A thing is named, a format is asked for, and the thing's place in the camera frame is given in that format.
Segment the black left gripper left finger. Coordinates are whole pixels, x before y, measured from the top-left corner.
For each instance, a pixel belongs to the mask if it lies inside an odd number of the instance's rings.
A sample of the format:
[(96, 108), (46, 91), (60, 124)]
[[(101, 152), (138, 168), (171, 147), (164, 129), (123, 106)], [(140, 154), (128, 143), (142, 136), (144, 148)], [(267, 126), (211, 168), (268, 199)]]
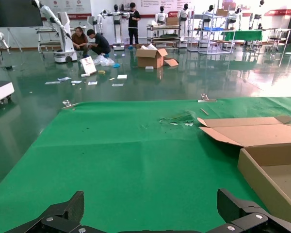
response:
[(101, 233), (81, 224), (84, 192), (77, 191), (68, 201), (50, 205), (39, 217), (10, 229), (9, 233)]

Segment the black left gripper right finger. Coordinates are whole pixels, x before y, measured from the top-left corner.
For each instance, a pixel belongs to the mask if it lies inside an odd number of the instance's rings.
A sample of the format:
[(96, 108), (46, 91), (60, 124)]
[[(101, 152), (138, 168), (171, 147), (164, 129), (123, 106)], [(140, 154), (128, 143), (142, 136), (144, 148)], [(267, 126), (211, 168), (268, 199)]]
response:
[(210, 233), (291, 233), (291, 223), (277, 218), (254, 201), (242, 200), (226, 189), (217, 191), (217, 210), (224, 225)]

